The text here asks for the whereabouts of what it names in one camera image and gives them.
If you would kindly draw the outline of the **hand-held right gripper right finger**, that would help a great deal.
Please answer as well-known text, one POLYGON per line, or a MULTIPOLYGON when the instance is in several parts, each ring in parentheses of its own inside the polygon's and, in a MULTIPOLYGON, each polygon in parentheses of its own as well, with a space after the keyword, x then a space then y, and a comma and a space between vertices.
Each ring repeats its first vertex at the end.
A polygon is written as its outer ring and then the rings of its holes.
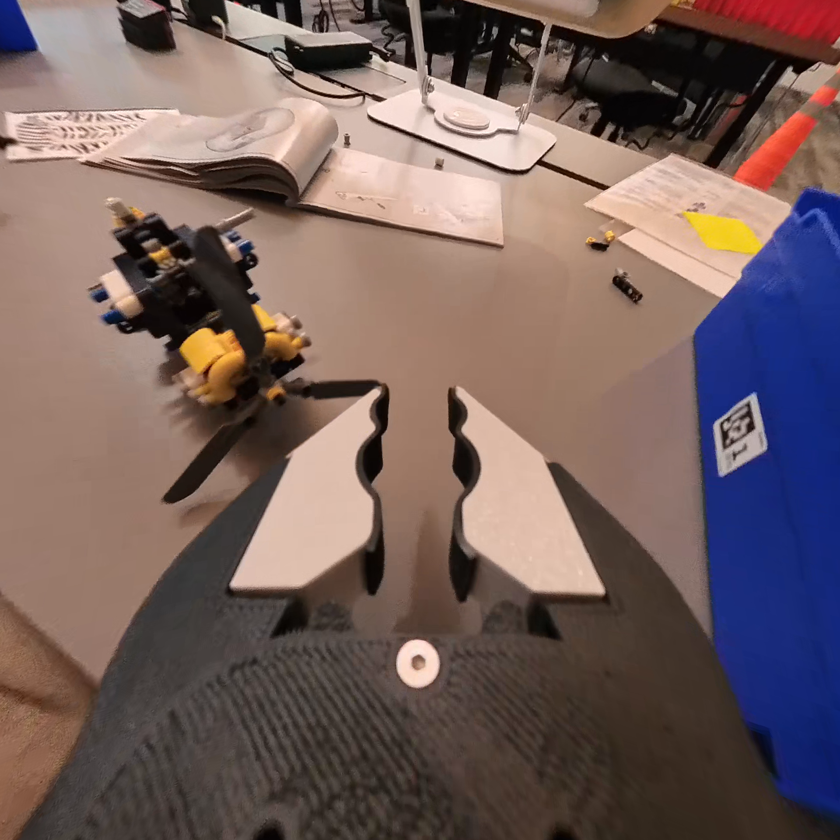
POLYGON ((606 585, 550 462, 462 386, 448 390, 455 503, 448 574, 459 603, 488 614, 606 602, 606 585))

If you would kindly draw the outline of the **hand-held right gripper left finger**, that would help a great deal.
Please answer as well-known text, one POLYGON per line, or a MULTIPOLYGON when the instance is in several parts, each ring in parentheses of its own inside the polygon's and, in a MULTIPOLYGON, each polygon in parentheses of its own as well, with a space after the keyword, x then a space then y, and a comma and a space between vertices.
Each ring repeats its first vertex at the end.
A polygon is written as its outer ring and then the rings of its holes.
POLYGON ((382 470, 389 392, 370 385, 293 449, 229 582, 232 595, 352 606, 384 576, 382 470))

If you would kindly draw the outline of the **lego propeller engine model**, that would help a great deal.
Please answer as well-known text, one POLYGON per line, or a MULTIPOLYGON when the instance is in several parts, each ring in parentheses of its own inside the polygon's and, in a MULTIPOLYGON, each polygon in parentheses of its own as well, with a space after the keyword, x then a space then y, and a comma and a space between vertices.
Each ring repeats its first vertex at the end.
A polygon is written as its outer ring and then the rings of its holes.
POLYGON ((164 340, 164 350, 182 361, 174 382, 195 403, 222 408, 226 416, 165 492, 164 504, 194 494, 269 405, 291 397, 386 397, 386 385, 376 380, 288 379, 311 340, 299 318, 269 314, 260 304, 250 276, 259 259, 240 232, 254 208, 192 227, 171 226, 116 196, 105 205, 120 252, 88 290, 93 301, 108 305, 101 320, 123 334, 164 340))

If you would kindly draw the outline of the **lego instruction booklet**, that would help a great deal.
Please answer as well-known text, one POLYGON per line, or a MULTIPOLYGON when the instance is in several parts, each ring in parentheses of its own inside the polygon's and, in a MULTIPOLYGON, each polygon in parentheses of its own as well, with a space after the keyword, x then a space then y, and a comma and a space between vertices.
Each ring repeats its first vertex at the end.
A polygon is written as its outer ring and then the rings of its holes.
POLYGON ((339 144, 305 98, 215 118, 167 112, 80 163, 209 192, 278 196, 290 207, 482 245, 504 245, 501 188, 339 144))

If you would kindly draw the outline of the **blue plastic bin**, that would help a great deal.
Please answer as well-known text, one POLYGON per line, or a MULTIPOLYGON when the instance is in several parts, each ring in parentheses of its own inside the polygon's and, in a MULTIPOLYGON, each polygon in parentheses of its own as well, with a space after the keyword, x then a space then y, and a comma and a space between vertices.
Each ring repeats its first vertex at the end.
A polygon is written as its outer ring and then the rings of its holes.
POLYGON ((839 809, 839 198, 807 188, 693 339, 714 643, 783 797, 839 809))
POLYGON ((19 1, 1 1, 1 51, 29 53, 39 50, 19 1))

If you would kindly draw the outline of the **white paper sheet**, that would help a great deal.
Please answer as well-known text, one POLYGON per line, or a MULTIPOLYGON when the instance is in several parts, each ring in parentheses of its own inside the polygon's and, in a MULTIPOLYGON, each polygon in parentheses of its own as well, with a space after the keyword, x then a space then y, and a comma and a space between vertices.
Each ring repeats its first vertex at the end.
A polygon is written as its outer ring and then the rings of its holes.
POLYGON ((729 275, 707 266, 641 230, 630 229, 619 235, 616 241, 717 299, 724 298, 736 285, 737 281, 729 275))

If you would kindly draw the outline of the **yellow sticky note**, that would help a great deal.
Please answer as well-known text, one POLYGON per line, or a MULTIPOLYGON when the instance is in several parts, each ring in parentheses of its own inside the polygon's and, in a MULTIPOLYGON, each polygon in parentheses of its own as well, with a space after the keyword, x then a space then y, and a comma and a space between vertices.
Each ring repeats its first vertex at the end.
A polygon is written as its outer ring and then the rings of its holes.
POLYGON ((740 219, 691 211, 681 215, 709 249, 755 256, 763 246, 751 227, 740 219))

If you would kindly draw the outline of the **printed paper sheet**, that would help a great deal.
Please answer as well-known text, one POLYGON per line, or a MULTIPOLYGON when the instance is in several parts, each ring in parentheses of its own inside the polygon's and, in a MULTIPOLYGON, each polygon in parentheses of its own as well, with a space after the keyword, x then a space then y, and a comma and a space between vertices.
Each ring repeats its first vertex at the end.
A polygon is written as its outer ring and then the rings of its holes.
POLYGON ((677 154, 654 161, 596 194, 585 206, 734 279, 753 256, 704 246, 681 214, 691 211, 740 219, 764 246, 791 212, 787 202, 677 154))

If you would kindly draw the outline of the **white desk stand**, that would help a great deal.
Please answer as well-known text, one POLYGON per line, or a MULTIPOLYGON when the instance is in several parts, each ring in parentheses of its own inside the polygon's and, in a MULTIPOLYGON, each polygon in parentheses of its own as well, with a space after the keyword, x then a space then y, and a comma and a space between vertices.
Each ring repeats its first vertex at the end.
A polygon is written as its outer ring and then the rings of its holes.
POLYGON ((480 6, 543 25, 528 99, 517 108, 438 82, 421 64, 425 56, 419 2, 406 3, 417 63, 416 85, 371 105, 371 120, 508 173, 528 172, 556 144, 550 131, 529 122, 551 27, 607 39, 629 36, 651 24, 669 1, 487 1, 480 6))

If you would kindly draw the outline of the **black office chair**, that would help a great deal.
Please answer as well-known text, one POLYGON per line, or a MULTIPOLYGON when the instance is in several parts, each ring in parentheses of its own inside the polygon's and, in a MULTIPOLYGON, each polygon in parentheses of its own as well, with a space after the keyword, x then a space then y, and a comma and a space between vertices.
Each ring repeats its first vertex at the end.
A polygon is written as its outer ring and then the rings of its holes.
POLYGON ((672 129, 685 106, 676 94, 662 92, 639 70, 616 60, 588 58, 569 72, 574 92, 598 111, 590 134, 608 141, 640 129, 672 129))

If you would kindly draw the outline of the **grey desk pad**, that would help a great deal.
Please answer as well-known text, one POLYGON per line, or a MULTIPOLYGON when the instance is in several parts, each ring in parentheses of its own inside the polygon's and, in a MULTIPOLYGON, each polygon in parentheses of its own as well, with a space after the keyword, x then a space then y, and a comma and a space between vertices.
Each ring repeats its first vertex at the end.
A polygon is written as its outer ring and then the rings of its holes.
POLYGON ((376 101, 402 91, 406 80, 371 59, 362 66, 343 70, 306 72, 289 62, 284 46, 285 35, 273 34, 238 38, 237 46, 263 56, 290 84, 307 93, 332 100, 372 98, 376 101))

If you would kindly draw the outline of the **orange traffic cone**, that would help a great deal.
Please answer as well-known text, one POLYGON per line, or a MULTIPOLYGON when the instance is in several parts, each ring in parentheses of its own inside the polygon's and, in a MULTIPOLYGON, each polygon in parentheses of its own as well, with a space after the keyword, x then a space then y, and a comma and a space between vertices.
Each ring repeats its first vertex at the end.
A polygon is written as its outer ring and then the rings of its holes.
POLYGON ((768 191, 808 140, 824 111, 835 102, 838 91, 837 71, 740 165, 732 180, 762 192, 768 191))

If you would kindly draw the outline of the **striped sticker sheet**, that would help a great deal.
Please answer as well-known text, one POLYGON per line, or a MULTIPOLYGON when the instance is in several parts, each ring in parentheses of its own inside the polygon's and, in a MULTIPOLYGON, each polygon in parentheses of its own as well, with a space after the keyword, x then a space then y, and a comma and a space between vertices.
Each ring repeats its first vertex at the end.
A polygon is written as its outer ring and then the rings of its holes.
POLYGON ((6 112, 2 150, 11 162, 76 160, 98 152, 160 116, 168 108, 6 112))

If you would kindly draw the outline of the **black power adapter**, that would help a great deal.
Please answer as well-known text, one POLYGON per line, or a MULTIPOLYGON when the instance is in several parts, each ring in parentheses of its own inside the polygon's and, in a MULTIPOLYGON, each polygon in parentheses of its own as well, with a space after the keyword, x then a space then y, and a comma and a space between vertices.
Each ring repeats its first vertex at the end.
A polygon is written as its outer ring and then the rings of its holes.
POLYGON ((373 44, 354 31, 285 36, 284 50, 295 69, 306 72, 360 67, 373 55, 373 44))

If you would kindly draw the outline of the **small black box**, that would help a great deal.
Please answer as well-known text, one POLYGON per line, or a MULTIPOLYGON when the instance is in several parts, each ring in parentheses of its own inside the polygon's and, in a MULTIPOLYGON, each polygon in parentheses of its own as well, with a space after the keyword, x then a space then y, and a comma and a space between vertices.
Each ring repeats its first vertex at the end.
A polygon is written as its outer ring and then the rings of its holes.
POLYGON ((130 45, 160 53, 176 50, 168 2, 120 1, 118 15, 122 34, 130 45))

